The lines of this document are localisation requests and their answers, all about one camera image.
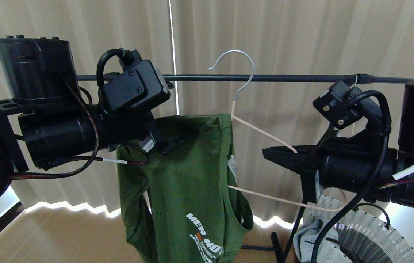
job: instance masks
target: clothing rack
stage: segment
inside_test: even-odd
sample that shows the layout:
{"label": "clothing rack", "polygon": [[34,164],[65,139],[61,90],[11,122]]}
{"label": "clothing rack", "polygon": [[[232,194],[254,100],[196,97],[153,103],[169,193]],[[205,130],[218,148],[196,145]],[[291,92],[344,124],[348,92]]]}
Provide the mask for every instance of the clothing rack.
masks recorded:
{"label": "clothing rack", "polygon": [[[107,73],[104,75],[106,81],[112,80],[119,73]],[[163,75],[166,81],[248,81],[250,75]],[[78,75],[78,81],[95,81],[96,75]],[[377,77],[369,74],[350,74],[350,75],[260,75],[255,74],[252,77],[252,82],[336,82],[343,81],[347,84],[358,83],[358,85],[370,84],[370,83],[406,83],[413,79],[410,78],[395,78],[395,77]],[[272,246],[249,246],[243,245],[242,249],[250,250],[262,250],[273,251],[277,259],[277,263],[285,263],[288,254],[290,253],[291,246],[293,244],[293,237],[296,234],[301,221],[305,208],[300,207],[296,216],[290,237],[287,244],[282,251],[279,238],[276,232],[271,233]]]}

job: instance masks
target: tan floor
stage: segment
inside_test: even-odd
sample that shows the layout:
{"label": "tan floor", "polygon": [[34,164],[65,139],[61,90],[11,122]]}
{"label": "tan floor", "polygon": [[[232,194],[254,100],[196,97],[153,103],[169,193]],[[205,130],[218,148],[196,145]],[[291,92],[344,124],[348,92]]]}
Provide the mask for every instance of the tan floor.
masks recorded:
{"label": "tan floor", "polygon": [[[282,246],[288,231],[279,226],[260,228],[247,234],[248,245],[271,246],[270,233],[277,231]],[[294,254],[287,262],[294,262]],[[0,263],[142,263],[135,249],[126,243],[120,216],[108,218],[67,208],[38,208],[22,213],[0,233]],[[236,262],[273,263],[269,251],[241,250]]]}

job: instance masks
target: green tank top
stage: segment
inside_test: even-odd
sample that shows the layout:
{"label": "green tank top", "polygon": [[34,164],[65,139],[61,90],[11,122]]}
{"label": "green tank top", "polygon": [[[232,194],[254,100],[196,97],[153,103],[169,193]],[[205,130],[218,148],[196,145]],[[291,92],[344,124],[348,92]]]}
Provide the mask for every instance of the green tank top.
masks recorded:
{"label": "green tank top", "polygon": [[[254,225],[249,203],[229,168],[234,155],[230,115],[157,119],[165,138],[179,127],[199,135],[168,155],[154,153],[144,166],[118,165],[121,214],[127,242],[146,263],[232,262]],[[121,146],[122,160],[143,160]],[[143,193],[149,190],[152,213]]]}

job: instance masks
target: shirt logo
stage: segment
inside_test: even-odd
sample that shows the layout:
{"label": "shirt logo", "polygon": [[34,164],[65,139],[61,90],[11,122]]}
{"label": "shirt logo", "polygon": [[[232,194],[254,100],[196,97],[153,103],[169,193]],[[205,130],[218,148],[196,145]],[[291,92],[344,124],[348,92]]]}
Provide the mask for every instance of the shirt logo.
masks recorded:
{"label": "shirt logo", "polygon": [[223,254],[223,247],[215,245],[208,238],[206,238],[207,232],[205,231],[202,223],[192,213],[186,215],[186,217],[197,227],[197,233],[189,234],[189,237],[196,243],[200,256],[204,263],[212,263],[212,259],[217,258]]}

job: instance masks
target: white panel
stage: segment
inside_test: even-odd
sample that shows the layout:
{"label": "white panel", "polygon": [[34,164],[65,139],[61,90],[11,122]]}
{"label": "white panel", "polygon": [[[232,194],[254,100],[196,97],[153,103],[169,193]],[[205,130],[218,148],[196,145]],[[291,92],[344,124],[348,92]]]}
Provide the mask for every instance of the white panel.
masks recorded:
{"label": "white panel", "polygon": [[[169,6],[159,1],[76,1],[76,0],[0,0],[0,37],[22,34],[25,37],[51,37],[69,40],[77,74],[95,74],[97,61],[108,49],[137,49],[142,58],[151,60],[163,73],[173,73]],[[106,72],[118,71],[116,59],[110,60]],[[80,83],[97,100],[95,82]],[[0,66],[0,99],[10,98]],[[175,98],[153,110],[154,116],[176,113]],[[17,133],[17,121],[10,118]],[[101,157],[115,158],[114,153],[101,151]],[[26,156],[33,168],[30,157]],[[65,172],[82,163],[63,165],[50,172]],[[119,207],[116,166],[93,163],[83,173],[59,180],[28,180],[13,182],[22,203],[28,207],[38,201],[68,201],[72,205],[88,202],[97,207],[107,205],[112,211]]]}
{"label": "white panel", "polygon": [[[178,73],[250,72],[247,59],[222,52],[241,49],[262,74],[354,74],[414,77],[414,1],[173,1]],[[228,113],[242,83],[179,83],[182,115]],[[239,95],[236,115],[294,144],[315,144],[325,130],[312,106],[330,83],[252,83]],[[382,91],[397,147],[403,85],[361,85]],[[259,193],[300,201],[299,176],[262,158],[278,146],[233,123],[238,184]],[[364,128],[357,123],[355,132]],[[343,131],[349,136],[352,127]],[[292,221],[296,207],[247,195],[255,215]]]}

